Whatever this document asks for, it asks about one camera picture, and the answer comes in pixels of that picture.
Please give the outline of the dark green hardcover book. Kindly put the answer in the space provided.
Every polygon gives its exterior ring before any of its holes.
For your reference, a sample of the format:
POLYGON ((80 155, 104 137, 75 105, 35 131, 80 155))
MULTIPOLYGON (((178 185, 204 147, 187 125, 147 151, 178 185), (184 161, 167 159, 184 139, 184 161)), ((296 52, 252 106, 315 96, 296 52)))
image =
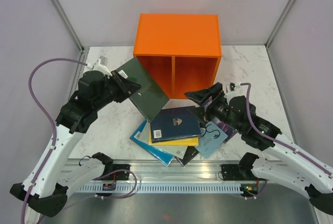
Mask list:
POLYGON ((169 101, 168 96, 136 57, 124 63, 116 71, 123 78, 141 85, 130 100, 140 113, 152 122, 169 101))

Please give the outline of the yellow paperback book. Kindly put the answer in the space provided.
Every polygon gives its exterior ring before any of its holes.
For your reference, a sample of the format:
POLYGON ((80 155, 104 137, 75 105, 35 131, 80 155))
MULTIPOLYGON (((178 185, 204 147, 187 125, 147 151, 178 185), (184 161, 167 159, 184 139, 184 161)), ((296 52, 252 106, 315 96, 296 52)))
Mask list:
POLYGON ((163 145, 169 145, 169 146, 198 146, 199 144, 199 137, 191 137, 191 138, 185 138, 185 139, 178 139, 178 140, 168 140, 163 142, 152 142, 152 136, 151 136, 151 130, 149 130, 149 139, 148 139, 149 145, 155 145, 155 146, 163 146, 163 145))

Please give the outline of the navy blue hardcover book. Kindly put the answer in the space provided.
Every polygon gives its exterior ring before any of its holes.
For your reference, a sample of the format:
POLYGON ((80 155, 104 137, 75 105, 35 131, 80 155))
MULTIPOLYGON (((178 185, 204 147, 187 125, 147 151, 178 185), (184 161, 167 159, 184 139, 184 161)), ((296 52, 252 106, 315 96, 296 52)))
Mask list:
POLYGON ((199 137, 198 118, 191 113, 195 106, 163 109, 150 123, 152 143, 199 137))

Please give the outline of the pale green plastic file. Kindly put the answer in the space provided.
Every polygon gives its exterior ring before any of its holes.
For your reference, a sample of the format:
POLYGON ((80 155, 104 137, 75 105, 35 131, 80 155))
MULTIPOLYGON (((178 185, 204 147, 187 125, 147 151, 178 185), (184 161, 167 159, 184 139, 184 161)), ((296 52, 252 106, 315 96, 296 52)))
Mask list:
POLYGON ((148 144, 149 146, 158 148, 164 152, 170 153, 171 155, 183 159, 186 153, 188 146, 173 146, 173 145, 150 145, 149 144, 149 136, 150 136, 150 123, 145 120, 143 122, 144 128, 138 138, 139 141, 148 144))

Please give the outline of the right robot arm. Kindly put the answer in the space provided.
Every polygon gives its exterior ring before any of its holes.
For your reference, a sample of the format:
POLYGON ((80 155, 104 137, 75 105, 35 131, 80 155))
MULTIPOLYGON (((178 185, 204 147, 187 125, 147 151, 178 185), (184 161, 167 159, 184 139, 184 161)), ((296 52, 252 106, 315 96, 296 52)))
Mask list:
POLYGON ((257 116, 249 94, 235 95, 235 88, 241 86, 230 83, 230 90, 224 92, 218 82, 184 95, 197 104, 191 112, 201 122, 218 119, 236 130, 247 145, 274 156, 287 166, 283 168, 256 154, 245 153, 237 167, 242 178, 253 176, 278 183, 307 198, 318 210, 332 215, 332 167, 304 151, 280 128, 257 116))

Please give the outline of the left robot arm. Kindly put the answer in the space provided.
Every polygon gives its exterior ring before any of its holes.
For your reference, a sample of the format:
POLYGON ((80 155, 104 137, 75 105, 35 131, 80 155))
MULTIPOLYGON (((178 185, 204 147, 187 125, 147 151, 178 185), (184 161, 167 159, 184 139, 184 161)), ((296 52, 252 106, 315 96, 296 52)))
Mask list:
POLYGON ((62 106, 53 126, 53 136, 31 174, 15 183, 10 193, 23 201, 22 223, 38 223, 41 216, 53 217, 69 197, 89 181, 110 179, 113 160, 103 153, 94 154, 88 163, 68 175, 60 175, 69 155, 91 124, 98 111, 111 102, 121 103, 141 86, 112 71, 92 70, 83 74, 78 89, 62 106))

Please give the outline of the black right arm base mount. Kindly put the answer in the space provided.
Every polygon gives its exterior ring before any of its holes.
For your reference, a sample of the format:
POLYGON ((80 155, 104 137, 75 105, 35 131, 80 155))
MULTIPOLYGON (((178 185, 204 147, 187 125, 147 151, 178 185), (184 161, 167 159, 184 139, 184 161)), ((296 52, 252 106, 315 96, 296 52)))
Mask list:
POLYGON ((221 170, 217 173, 219 179, 224 181, 266 181, 254 175, 250 167, 238 164, 221 164, 221 170))

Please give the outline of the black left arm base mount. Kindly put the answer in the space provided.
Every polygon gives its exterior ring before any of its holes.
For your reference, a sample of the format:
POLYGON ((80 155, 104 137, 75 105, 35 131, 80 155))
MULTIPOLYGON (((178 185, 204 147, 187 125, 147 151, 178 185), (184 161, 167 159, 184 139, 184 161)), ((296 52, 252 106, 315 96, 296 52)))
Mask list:
POLYGON ((129 172, 125 170, 130 170, 131 165, 129 164, 112 164, 105 167, 101 176, 98 180, 109 180, 112 182, 126 181, 129 179, 129 172))

